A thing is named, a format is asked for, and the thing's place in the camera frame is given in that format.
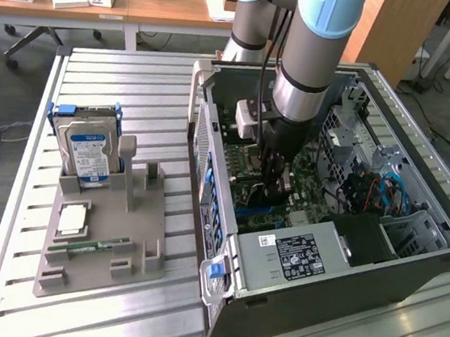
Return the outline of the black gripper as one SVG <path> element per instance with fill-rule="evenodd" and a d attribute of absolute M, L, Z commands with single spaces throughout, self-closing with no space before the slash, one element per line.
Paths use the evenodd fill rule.
<path fill-rule="evenodd" d="M 292 123 L 283 117 L 267 122 L 261 156 L 265 192 L 286 194 L 292 190 L 293 161 L 305 144 L 307 130 L 306 124 Z"/>

